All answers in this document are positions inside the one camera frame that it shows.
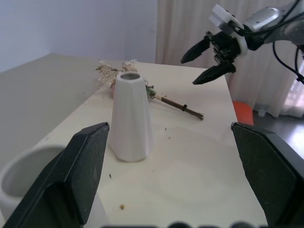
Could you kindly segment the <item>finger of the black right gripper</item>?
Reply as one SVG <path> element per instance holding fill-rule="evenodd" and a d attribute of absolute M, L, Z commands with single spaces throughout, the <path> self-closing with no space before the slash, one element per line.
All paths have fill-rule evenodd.
<path fill-rule="evenodd" d="M 182 57 L 180 63 L 185 64 L 197 59 L 201 54 L 210 47 L 210 39 L 204 37 L 203 40 L 192 46 Z"/>
<path fill-rule="evenodd" d="M 217 78 L 224 76 L 226 73 L 234 73 L 236 71 L 235 66 L 229 62 L 224 61 L 217 66 L 212 66 L 209 69 L 202 72 L 192 83 L 194 85 L 202 85 Z"/>

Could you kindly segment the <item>dried flower bouquet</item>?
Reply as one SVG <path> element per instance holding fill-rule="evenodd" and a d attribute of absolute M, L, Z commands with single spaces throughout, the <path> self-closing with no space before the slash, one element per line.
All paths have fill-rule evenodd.
<path fill-rule="evenodd" d="M 197 117 L 201 121 L 204 120 L 204 114 L 195 112 L 188 108 L 186 104 L 179 104 L 167 98 L 166 95 L 157 93 L 153 85 L 149 85 L 138 72 L 136 67 L 137 60 L 124 61 L 120 69 L 112 67 L 104 61 L 100 61 L 98 67 L 95 69 L 100 77 L 97 80 L 96 86 L 98 88 L 108 87 L 110 89 L 111 97 L 116 94 L 115 87 L 117 83 L 125 83 L 126 85 L 138 84 L 140 88 L 144 88 L 145 94 L 149 100 L 156 99 L 176 109 L 186 112 L 192 116 Z"/>

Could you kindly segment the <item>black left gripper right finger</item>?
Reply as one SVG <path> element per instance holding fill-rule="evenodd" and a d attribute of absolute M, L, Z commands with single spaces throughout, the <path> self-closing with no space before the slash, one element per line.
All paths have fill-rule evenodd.
<path fill-rule="evenodd" d="M 239 122 L 231 130 L 268 225 L 304 228 L 304 159 L 275 132 Z"/>

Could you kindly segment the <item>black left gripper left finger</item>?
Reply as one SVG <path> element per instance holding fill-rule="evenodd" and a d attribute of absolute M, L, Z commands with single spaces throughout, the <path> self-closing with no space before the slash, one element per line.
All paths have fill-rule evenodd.
<path fill-rule="evenodd" d="M 109 124 L 77 132 L 40 172 L 3 228 L 83 228 L 101 178 Z"/>

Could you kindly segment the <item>tall white faceted vase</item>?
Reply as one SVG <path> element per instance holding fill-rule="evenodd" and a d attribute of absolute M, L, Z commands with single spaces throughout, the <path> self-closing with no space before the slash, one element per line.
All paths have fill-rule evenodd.
<path fill-rule="evenodd" d="M 138 84 L 117 83 L 115 92 L 108 144 L 122 161 L 144 160 L 154 147 L 145 90 Z"/>

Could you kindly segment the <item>white curtain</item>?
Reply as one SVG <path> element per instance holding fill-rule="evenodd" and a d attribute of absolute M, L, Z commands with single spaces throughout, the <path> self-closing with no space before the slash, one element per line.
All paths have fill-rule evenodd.
<path fill-rule="evenodd" d="M 158 0 L 156 61 L 193 63 L 194 85 L 225 76 L 230 96 L 274 117 L 304 116 L 304 0 Z"/>

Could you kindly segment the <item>orange object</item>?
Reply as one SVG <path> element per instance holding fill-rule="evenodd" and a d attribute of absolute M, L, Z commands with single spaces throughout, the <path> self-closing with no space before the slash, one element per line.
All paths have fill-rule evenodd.
<path fill-rule="evenodd" d="M 243 102 L 233 101 L 233 106 L 238 122 L 242 124 L 254 125 L 253 110 L 249 105 Z"/>

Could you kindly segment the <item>round white ceramic pot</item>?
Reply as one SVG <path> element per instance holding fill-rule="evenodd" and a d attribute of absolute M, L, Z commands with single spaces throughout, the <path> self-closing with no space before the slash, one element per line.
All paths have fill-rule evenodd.
<path fill-rule="evenodd" d="M 17 155 L 0 171 L 0 210 L 4 218 L 4 224 L 41 171 L 63 150 L 63 145 L 53 145 L 25 151 Z M 102 228 L 106 225 L 109 225 L 109 219 L 98 193 L 96 193 L 88 221 L 83 228 Z M 51 224 L 51 221 L 43 221 L 42 225 L 32 225 L 30 228 L 61 227 Z"/>

